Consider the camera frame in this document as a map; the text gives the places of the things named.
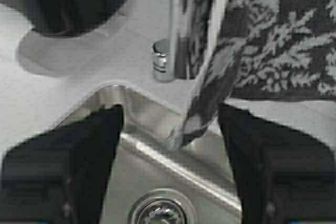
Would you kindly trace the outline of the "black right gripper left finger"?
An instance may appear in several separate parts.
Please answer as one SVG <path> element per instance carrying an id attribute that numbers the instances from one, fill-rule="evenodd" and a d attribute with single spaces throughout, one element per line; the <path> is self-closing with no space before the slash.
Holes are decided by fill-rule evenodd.
<path id="1" fill-rule="evenodd" d="M 99 223 L 122 128 L 115 105 L 8 149 L 1 223 Z"/>

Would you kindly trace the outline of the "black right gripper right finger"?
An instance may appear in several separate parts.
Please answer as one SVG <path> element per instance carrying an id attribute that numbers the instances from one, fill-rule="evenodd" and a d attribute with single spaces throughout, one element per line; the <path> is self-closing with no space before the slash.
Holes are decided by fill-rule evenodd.
<path id="1" fill-rule="evenodd" d="M 227 104 L 218 123 L 242 223 L 335 223 L 335 153 L 327 144 Z"/>

